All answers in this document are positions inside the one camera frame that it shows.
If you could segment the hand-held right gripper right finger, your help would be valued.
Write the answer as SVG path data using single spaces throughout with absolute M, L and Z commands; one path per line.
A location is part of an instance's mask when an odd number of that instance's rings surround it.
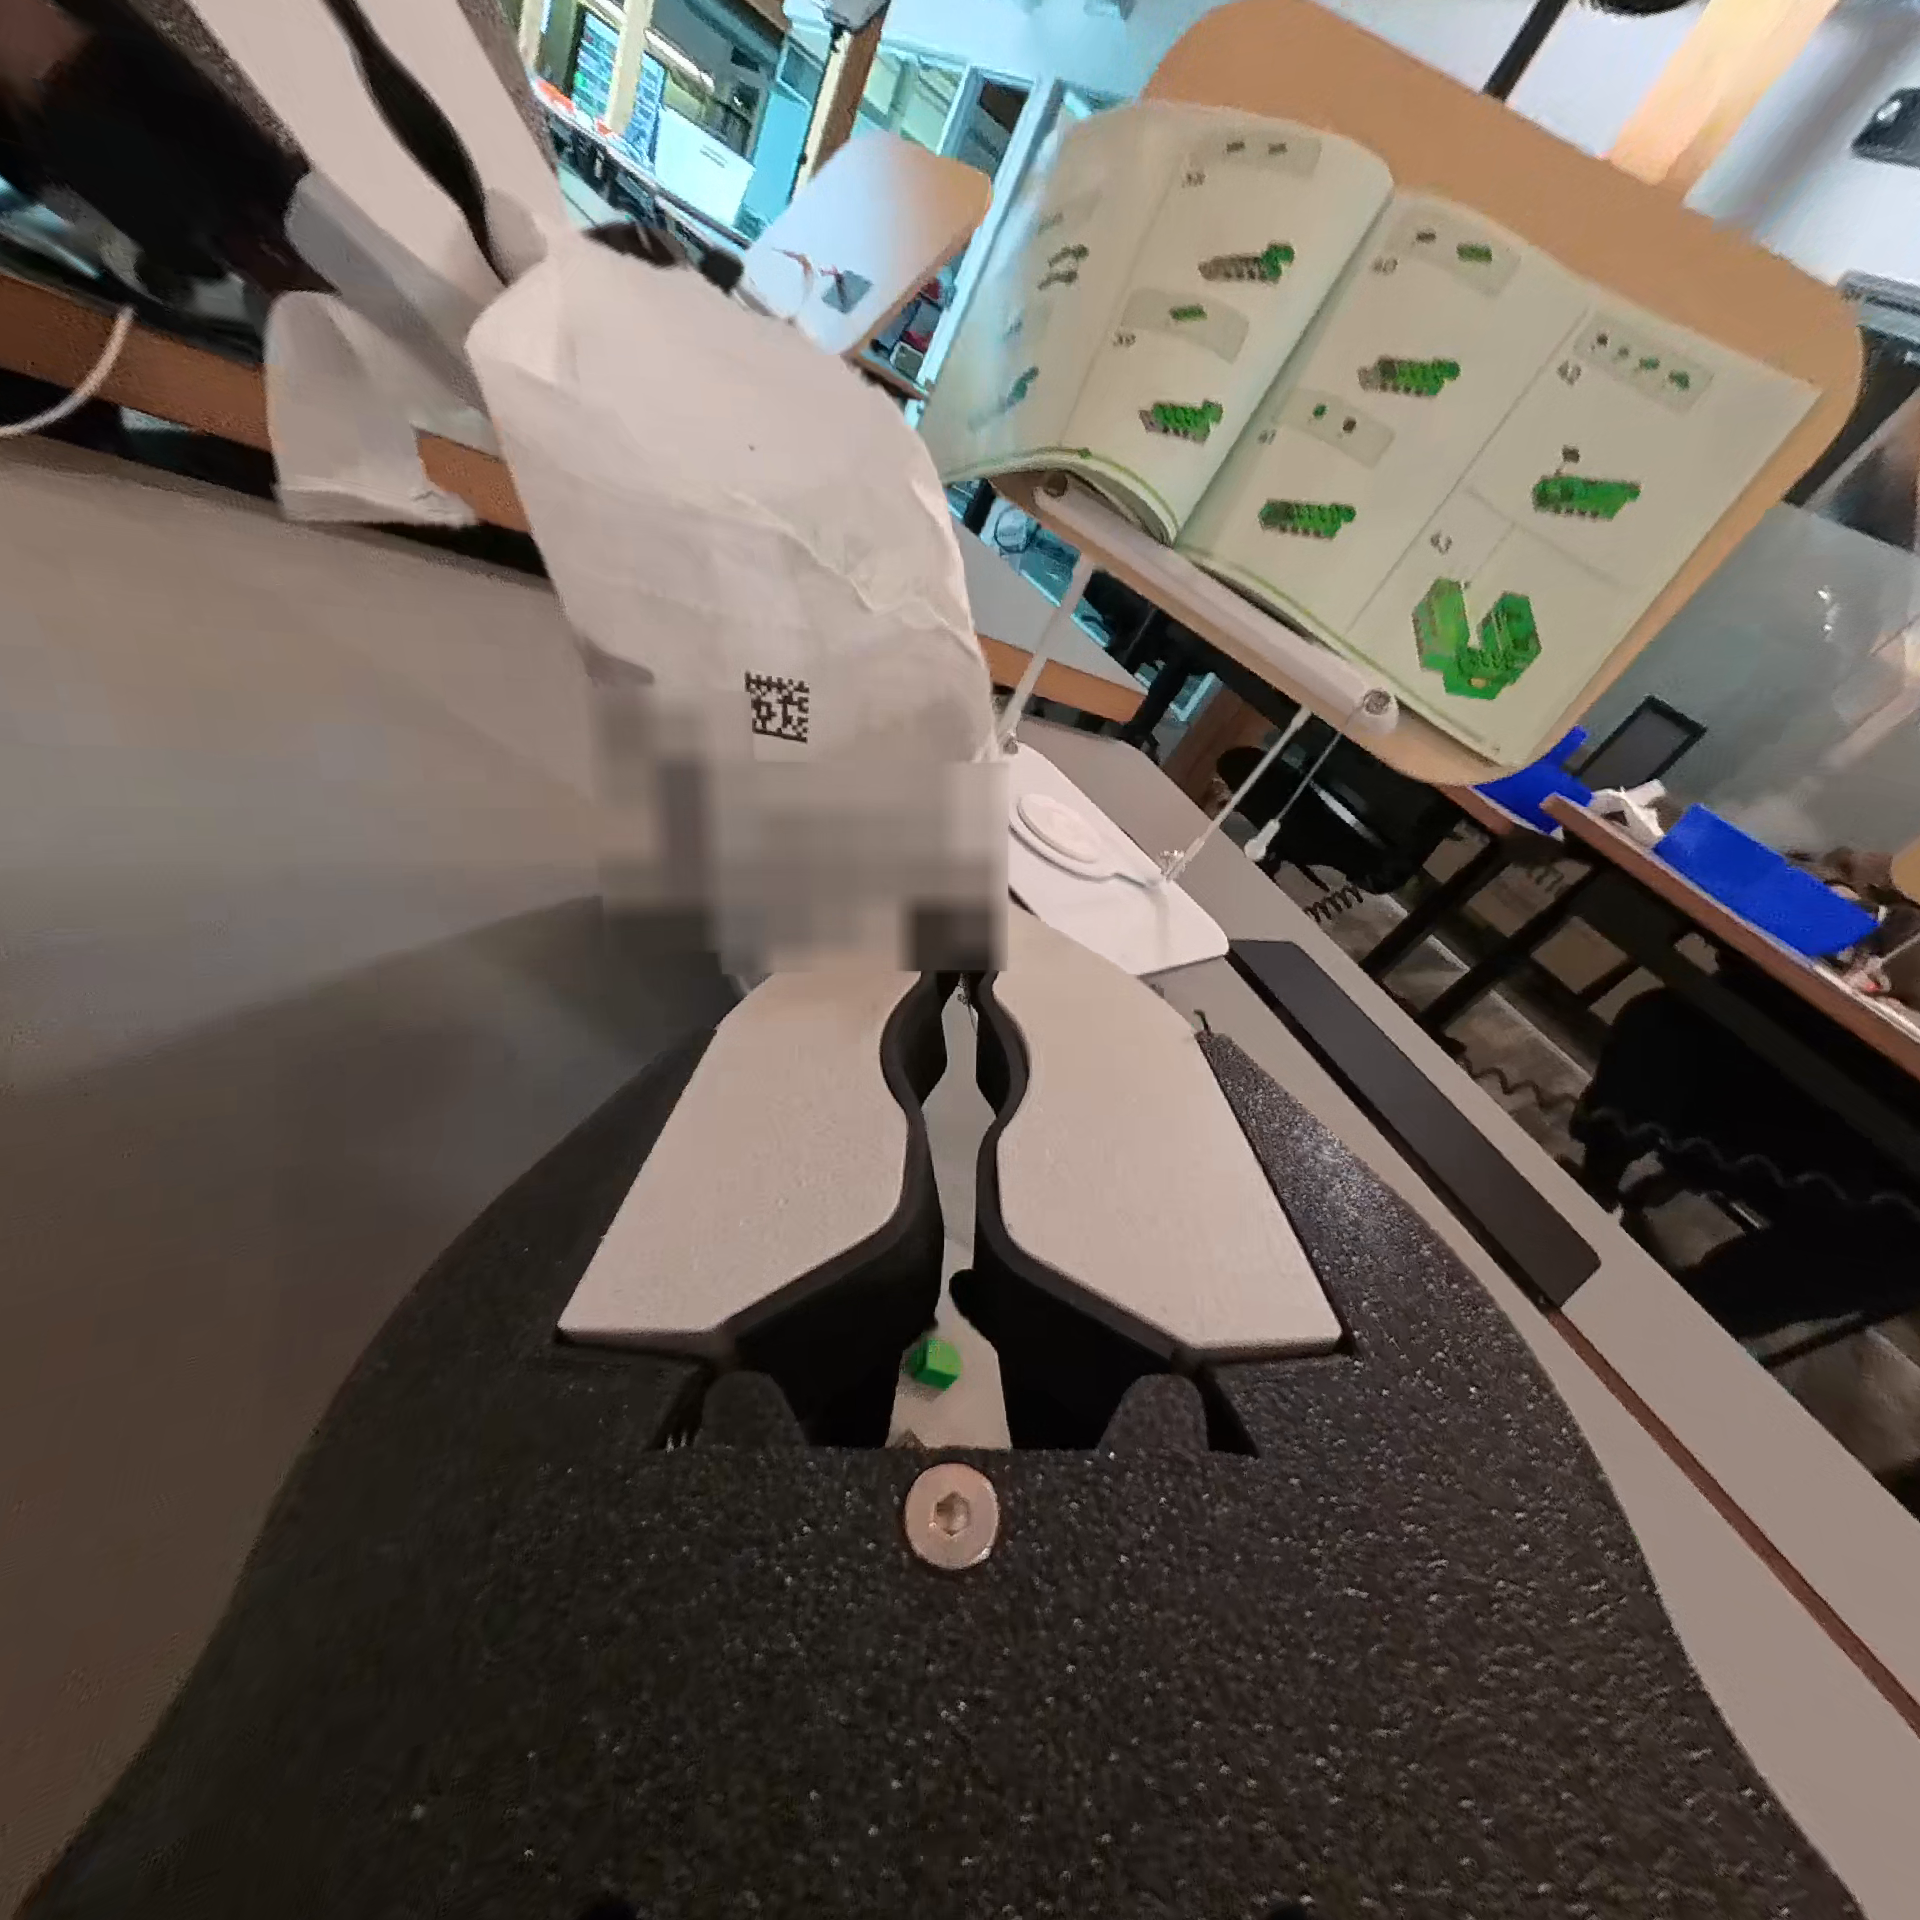
M 1341 1317 L 1183 1016 L 1115 973 L 1005 966 L 972 988 L 974 1242 L 956 1307 L 999 1365 L 1014 1450 L 1094 1450 L 1121 1400 L 1340 1350 Z

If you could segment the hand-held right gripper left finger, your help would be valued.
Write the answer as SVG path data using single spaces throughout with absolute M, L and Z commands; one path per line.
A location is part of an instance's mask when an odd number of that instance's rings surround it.
M 560 1341 L 760 1374 L 809 1443 L 881 1445 L 941 1297 L 947 1000 L 864 966 L 758 984 L 678 1078 Z

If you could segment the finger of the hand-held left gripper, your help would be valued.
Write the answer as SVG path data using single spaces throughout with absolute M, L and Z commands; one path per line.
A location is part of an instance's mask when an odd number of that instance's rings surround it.
M 520 5 L 365 3 L 400 69 L 464 144 L 505 274 L 533 269 L 571 226 L 543 110 L 520 54 Z
M 321 5 L 197 3 L 197 18 L 356 212 L 448 284 L 496 288 L 464 218 L 380 120 L 347 37 Z

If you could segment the white paper bag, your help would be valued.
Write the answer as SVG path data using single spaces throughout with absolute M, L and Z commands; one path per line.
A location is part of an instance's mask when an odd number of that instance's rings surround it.
M 580 234 L 462 360 L 583 657 L 613 909 L 735 976 L 995 969 L 991 675 L 899 410 L 692 267 Z

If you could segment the grey desk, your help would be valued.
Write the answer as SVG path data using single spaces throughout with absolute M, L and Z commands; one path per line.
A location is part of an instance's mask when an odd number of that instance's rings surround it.
M 5 1913 L 1916 1915 L 1916 1730 L 1630 1413 L 1763 1378 L 1231 849 L 1600 1260 L 1537 1307 L 1225 962 L 1344 1323 L 1096 1446 L 717 1441 L 560 1341 L 735 1008 L 608 902 L 550 590 L 5 449 Z

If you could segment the blue plastic bin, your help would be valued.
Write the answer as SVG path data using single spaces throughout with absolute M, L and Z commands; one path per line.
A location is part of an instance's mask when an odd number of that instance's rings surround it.
M 1649 851 L 1771 942 L 1807 961 L 1857 949 L 1879 914 L 1708 806 L 1691 804 Z
M 1493 781 L 1476 784 L 1475 794 L 1500 806 L 1503 813 L 1537 835 L 1555 835 L 1561 829 L 1555 816 L 1544 811 L 1548 801 L 1568 801 L 1576 806 L 1592 802 L 1592 792 L 1571 773 L 1571 756 L 1588 740 L 1583 728 L 1572 728 L 1544 756 L 1501 776 Z

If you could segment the black office chair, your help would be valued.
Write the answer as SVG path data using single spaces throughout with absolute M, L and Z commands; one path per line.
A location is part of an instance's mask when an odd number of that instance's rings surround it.
M 1652 1160 L 1679 1189 L 1759 1220 L 1675 1273 L 1733 1337 L 1916 1314 L 1918 1181 L 1896 1154 L 1916 1142 L 1913 1078 L 1759 980 L 1739 995 L 1857 1089 L 1854 1110 L 1797 1086 L 1685 995 L 1655 988 L 1616 1016 L 1572 1108 L 1583 1186 L 1622 1208 L 1625 1172 Z

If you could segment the wooden table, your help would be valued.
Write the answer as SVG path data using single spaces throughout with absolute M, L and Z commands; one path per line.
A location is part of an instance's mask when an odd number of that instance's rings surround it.
M 1641 849 L 1627 832 L 1603 820 L 1590 806 L 1548 797 L 1542 813 L 1632 890 L 1656 900 L 1668 921 L 1683 921 L 1701 939 L 1742 956 L 1748 966 L 1873 1049 L 1896 1073 L 1911 1082 L 1918 1076 L 1916 1021 L 1896 1016 L 1885 1000 L 1847 988 L 1838 973 L 1776 942 L 1668 861 Z

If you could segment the instruction booklet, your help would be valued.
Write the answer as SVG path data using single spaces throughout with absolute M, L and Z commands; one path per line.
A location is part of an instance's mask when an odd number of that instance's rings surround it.
M 920 434 L 1060 470 L 1488 762 L 1548 740 L 1814 388 L 1289 122 L 1056 129 Z

